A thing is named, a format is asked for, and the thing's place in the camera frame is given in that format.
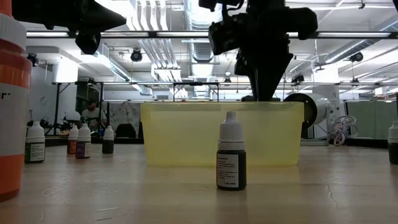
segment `lab room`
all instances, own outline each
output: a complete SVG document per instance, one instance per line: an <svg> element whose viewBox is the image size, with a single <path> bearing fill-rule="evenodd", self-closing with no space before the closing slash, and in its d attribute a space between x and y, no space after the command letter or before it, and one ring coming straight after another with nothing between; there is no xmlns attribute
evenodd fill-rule
<svg viewBox="0 0 398 224"><path fill-rule="evenodd" d="M393 0L0 0L0 223L397 223L397 31Z"/></svg>

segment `yellow plastic tub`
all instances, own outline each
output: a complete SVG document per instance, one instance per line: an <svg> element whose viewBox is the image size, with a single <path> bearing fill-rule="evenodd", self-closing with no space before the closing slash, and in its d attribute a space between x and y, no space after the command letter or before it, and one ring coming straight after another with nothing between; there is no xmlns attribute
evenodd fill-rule
<svg viewBox="0 0 398 224"><path fill-rule="evenodd" d="M236 111L248 166L292 166L299 159L303 104L145 103L141 120L150 166L215 166L220 123Z"/></svg>

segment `white bottle cap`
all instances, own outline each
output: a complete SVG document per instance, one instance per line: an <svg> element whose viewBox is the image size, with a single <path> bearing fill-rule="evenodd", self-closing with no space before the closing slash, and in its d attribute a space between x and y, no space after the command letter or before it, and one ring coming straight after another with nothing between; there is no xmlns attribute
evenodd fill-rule
<svg viewBox="0 0 398 224"><path fill-rule="evenodd" d="M108 128L105 130L104 134L104 140L114 140L114 131L112 129L112 126L108 126Z"/></svg>
<svg viewBox="0 0 398 224"><path fill-rule="evenodd" d="M224 123L220 124L219 142L244 142L243 127L236 119L235 111L228 111Z"/></svg>
<svg viewBox="0 0 398 224"><path fill-rule="evenodd" d="M88 128L87 124L83 124L83 126L79 129L79 139L81 141L91 140L91 130Z"/></svg>
<svg viewBox="0 0 398 224"><path fill-rule="evenodd" d="M44 138L44 129L40 126L40 122L33 122L33 126L27 130L27 138Z"/></svg>
<svg viewBox="0 0 398 224"><path fill-rule="evenodd" d="M77 140L79 136L79 129L76 125L73 125L72 129L69 131L69 140Z"/></svg>
<svg viewBox="0 0 398 224"><path fill-rule="evenodd" d="M388 129L388 142L398 143L398 121L393 121L391 128Z"/></svg>

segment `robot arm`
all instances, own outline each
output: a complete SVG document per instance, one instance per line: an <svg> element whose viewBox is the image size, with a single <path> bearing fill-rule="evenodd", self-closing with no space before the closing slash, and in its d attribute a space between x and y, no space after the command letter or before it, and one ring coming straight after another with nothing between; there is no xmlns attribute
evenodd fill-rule
<svg viewBox="0 0 398 224"><path fill-rule="evenodd" d="M284 0L248 0L245 14L229 16L244 0L199 0L214 11L223 4L223 21L209 27L213 53L239 48L235 74L247 75L257 101L270 101L293 55L288 32L306 40L318 29L317 15L309 8L290 9ZM227 9L226 6L238 6Z"/></svg>

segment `wooden table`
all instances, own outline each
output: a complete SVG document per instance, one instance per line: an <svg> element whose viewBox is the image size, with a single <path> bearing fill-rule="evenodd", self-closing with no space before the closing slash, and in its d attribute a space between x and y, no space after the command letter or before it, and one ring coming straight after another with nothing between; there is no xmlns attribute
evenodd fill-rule
<svg viewBox="0 0 398 224"><path fill-rule="evenodd" d="M386 150L305 147L295 167L248 169L242 192L216 189L214 168L147 167L143 146L95 146L76 160L47 149L24 168L0 223L398 223L398 166Z"/></svg>

